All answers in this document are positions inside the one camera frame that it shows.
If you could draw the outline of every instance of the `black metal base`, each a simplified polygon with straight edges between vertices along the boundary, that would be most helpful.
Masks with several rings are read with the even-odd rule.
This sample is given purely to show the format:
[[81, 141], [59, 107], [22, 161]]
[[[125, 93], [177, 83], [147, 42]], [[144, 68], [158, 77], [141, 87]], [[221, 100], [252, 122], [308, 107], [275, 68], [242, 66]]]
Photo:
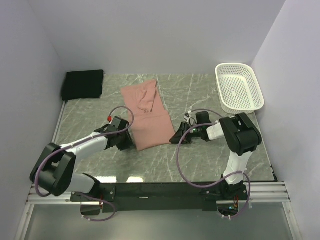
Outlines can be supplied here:
[[[208, 185], [211, 182], [195, 182]], [[222, 184], [209, 188], [195, 188], [186, 182], [167, 183], [101, 183], [100, 189], [104, 200], [115, 205], [117, 211], [147, 210], [194, 210], [217, 211], [217, 201], [233, 201], [238, 195], [239, 201], [248, 198], [247, 188], [238, 185], [233, 194], [226, 194]], [[71, 202], [92, 202], [78, 193], [71, 195]], [[103, 205], [103, 213], [113, 209]]]

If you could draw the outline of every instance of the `metal frame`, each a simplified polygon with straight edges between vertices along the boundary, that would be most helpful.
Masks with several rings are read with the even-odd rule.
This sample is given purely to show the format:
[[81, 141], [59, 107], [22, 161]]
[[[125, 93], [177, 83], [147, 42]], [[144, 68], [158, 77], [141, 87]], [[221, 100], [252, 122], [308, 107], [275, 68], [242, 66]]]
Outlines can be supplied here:
[[[34, 185], [26, 202], [27, 205], [80, 205], [80, 204], [99, 204], [99, 202], [71, 202], [72, 193], [65, 192], [60, 196], [40, 197], [37, 195]], [[284, 182], [253, 182], [251, 183], [251, 203], [290, 203], [290, 198]], [[217, 204], [233, 203], [233, 201], [217, 201]]]
[[298, 225], [291, 203], [283, 202], [282, 204], [283, 204], [285, 216], [288, 221], [293, 240], [302, 240], [303, 238], [302, 238], [299, 225]]
[[[57, 125], [56, 125], [55, 130], [54, 130], [54, 134], [53, 134], [53, 137], [52, 137], [52, 142], [53, 143], [56, 141], [57, 135], [59, 133], [60, 126], [61, 126], [61, 120], [62, 120], [62, 117], [64, 115], [64, 112], [65, 112], [65, 109], [66, 109], [66, 105], [67, 105], [67, 102], [64, 101], [62, 103], [60, 115], [59, 115], [59, 118], [58, 118], [58, 122], [57, 122]], [[29, 193], [29, 197], [30, 197], [30, 194], [32, 192], [32, 189], [33, 189], [33, 185], [31, 185], [31, 190], [30, 190], [30, 193]], [[30, 219], [31, 219], [32, 213], [34, 212], [35, 204], [28, 204], [28, 200], [27, 200], [27, 203], [25, 204], [25, 207], [24, 207], [23, 215], [21, 217], [17, 232], [16, 232], [15, 237], [14, 237], [15, 240], [24, 240], [25, 239], [26, 234], [27, 234], [27, 230], [28, 230], [28, 227], [29, 227]]]
[[[58, 118], [58, 123], [54, 131], [52, 142], [55, 143], [59, 130], [61, 127], [61, 121], [63, 114], [66, 109], [67, 102], [63, 102], [60, 115]], [[29, 223], [32, 217], [32, 213], [35, 205], [98, 205], [99, 202], [71, 202], [70, 198], [72, 196], [71, 192], [65, 192], [60, 196], [48, 196], [40, 197], [35, 191], [35, 186], [32, 184], [29, 192], [28, 199], [24, 208], [21, 221], [15, 235], [15, 240], [24, 240]], [[216, 201], [217, 204], [229, 204], [233, 201]], [[282, 203], [285, 210], [285, 215], [291, 230], [291, 234], [294, 240], [302, 240], [302, 236], [299, 230], [299, 226], [295, 215], [292, 210], [290, 197], [284, 182], [252, 182], [251, 183], [251, 195], [250, 195], [250, 206], [252, 203]]]

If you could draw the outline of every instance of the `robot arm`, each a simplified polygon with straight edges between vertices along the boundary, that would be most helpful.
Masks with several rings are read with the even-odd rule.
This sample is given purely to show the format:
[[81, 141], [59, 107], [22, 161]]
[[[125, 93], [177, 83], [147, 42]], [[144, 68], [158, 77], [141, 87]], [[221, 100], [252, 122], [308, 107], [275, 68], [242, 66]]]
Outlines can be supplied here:
[[[170, 142], [172, 144], [178, 144], [184, 133], [193, 127], [190, 125], [190, 119], [192, 118], [190, 113], [188, 112], [184, 116], [185, 122], [181, 123], [179, 130], [171, 138]], [[197, 124], [211, 123], [209, 113], [206, 111], [198, 112], [196, 114], [196, 121]], [[226, 170], [222, 175], [223, 177], [237, 171], [244, 172], [253, 151], [262, 143], [260, 132], [245, 113], [221, 118], [209, 127], [195, 128], [186, 135], [182, 144], [190, 144], [194, 137], [201, 137], [206, 142], [225, 137], [230, 148], [230, 156]], [[231, 189], [232, 187], [236, 189], [236, 185], [242, 184], [243, 176], [235, 174], [228, 177], [225, 181], [231, 186]]]
[[[55, 151], [72, 146], [70, 149], [63, 150], [50, 158], [39, 174], [39, 186], [54, 196], [60, 196], [66, 191], [97, 195], [100, 182], [88, 174], [74, 173], [75, 165], [82, 159], [87, 158], [94, 153], [114, 146], [120, 151], [130, 148], [133, 145], [133, 141], [128, 131], [108, 136], [98, 136], [124, 130], [128, 125], [129, 123], [126, 120], [116, 116], [110, 124], [95, 130], [92, 134], [83, 139], [63, 145], [56, 145], [54, 143], [48, 144], [34, 166], [30, 174], [30, 180], [35, 182], [38, 168], [45, 158]], [[91, 138], [91, 140], [77, 145], [77, 143], [80, 143], [87, 138]]]

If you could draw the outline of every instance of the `cable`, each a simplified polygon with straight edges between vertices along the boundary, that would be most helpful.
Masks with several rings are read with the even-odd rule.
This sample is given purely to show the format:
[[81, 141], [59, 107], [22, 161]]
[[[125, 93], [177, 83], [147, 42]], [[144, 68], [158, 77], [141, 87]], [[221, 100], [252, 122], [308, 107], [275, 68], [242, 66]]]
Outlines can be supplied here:
[[98, 199], [98, 198], [95, 198], [95, 197], [91, 197], [91, 196], [88, 196], [82, 192], [80, 192], [80, 195], [85, 197], [86, 199], [89, 199], [89, 200], [93, 200], [93, 201], [97, 201], [97, 202], [103, 202], [104, 204], [108, 204], [109, 206], [111, 206], [113, 208], [113, 213], [108, 216], [107, 218], [103, 218], [103, 219], [92, 219], [88, 216], [83, 216], [83, 218], [87, 219], [88, 221], [91, 221], [91, 222], [104, 222], [104, 221], [107, 221], [109, 219], [112, 219], [114, 217], [114, 215], [116, 214], [117, 212], [117, 209], [116, 209], [116, 206], [114, 204], [112, 204], [111, 202], [108, 202], [106, 200], [103, 200], [103, 199]]
[[215, 115], [218, 115], [220, 118], [223, 118], [223, 116], [220, 113], [217, 113], [216, 111], [210, 110], [210, 109], [205, 109], [205, 108], [197, 108], [197, 109], [192, 109], [191, 112], [197, 112], [197, 111], [207, 111], [214, 113]]
[[197, 125], [198, 123], [197, 123], [197, 121], [193, 118], [193, 117], [190, 117], [190, 119], [188, 120], [188, 124], [190, 125], [190, 126], [194, 126], [194, 125]]
[[[195, 110], [193, 110], [193, 111], [199, 111], [199, 110], [209, 111], [208, 109], [195, 109]], [[218, 185], [219, 183], [221, 183], [222, 181], [224, 181], [225, 179], [229, 178], [229, 177], [232, 176], [232, 175], [235, 175], [235, 174], [243, 174], [243, 175], [246, 177], [246, 179], [247, 179], [247, 181], [248, 181], [248, 185], [249, 185], [249, 186], [248, 186], [248, 198], [247, 198], [244, 206], [242, 207], [242, 209], [241, 209], [236, 215], [230, 217], [230, 218], [234, 218], [234, 217], [239, 216], [241, 213], [243, 213], [244, 209], [248, 206], [248, 203], [249, 203], [249, 200], [250, 200], [251, 182], [250, 182], [249, 176], [248, 176], [246, 173], [244, 173], [244, 172], [242, 172], [242, 171], [235, 171], [235, 172], [232, 172], [232, 173], [224, 176], [223, 178], [221, 178], [221, 179], [219, 179], [218, 181], [213, 182], [213, 183], [211, 183], [211, 184], [208, 184], [208, 185], [197, 185], [197, 184], [194, 184], [194, 183], [192, 183], [191, 181], [189, 181], [189, 180], [184, 176], [183, 172], [181, 171], [180, 165], [179, 165], [179, 151], [180, 151], [180, 147], [181, 147], [181, 145], [182, 145], [183, 140], [184, 140], [185, 137], [187, 136], [187, 134], [188, 134], [192, 129], [199, 128], [199, 127], [203, 127], [203, 126], [213, 126], [213, 125], [214, 125], [214, 123], [198, 124], [198, 125], [193, 126], [192, 128], [189, 128], [189, 129], [182, 135], [182, 137], [181, 137], [181, 139], [180, 139], [180, 141], [179, 141], [179, 143], [178, 143], [177, 149], [176, 149], [176, 157], [175, 157], [176, 166], [177, 166], [178, 171], [179, 171], [181, 177], [183, 178], [183, 180], [184, 180], [186, 183], [188, 183], [189, 185], [191, 185], [191, 186], [193, 186], [193, 187], [195, 187], [195, 188], [199, 188], [199, 189], [211, 188], [211, 187], [213, 187], [213, 186]]]

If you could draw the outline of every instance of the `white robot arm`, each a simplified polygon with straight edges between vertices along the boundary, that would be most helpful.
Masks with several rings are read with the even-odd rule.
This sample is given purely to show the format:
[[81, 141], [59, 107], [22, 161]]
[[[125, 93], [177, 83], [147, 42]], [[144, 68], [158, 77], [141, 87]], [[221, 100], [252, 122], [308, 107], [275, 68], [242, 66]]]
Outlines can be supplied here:
[[[208, 127], [206, 132], [209, 140], [225, 137], [230, 148], [229, 161], [223, 177], [237, 171], [245, 172], [249, 158], [262, 142], [260, 132], [245, 113], [222, 118], [215, 125]], [[240, 174], [226, 179], [229, 185], [236, 185], [241, 181], [243, 176]]]
[[[120, 151], [131, 148], [134, 144], [128, 130], [108, 136], [99, 136], [101, 134], [124, 130], [128, 125], [129, 122], [116, 116], [110, 124], [95, 130], [85, 138], [62, 145], [54, 143], [48, 144], [34, 166], [30, 174], [30, 180], [35, 182], [38, 168], [45, 158], [60, 149], [71, 147], [59, 152], [49, 159], [39, 174], [39, 186], [54, 196], [59, 196], [66, 191], [81, 192], [85, 194], [93, 194], [95, 191], [99, 191], [100, 182], [97, 179], [86, 173], [74, 173], [74, 168], [82, 159], [85, 159], [94, 153], [114, 146]], [[79, 144], [85, 139], [90, 138], [91, 140]]]

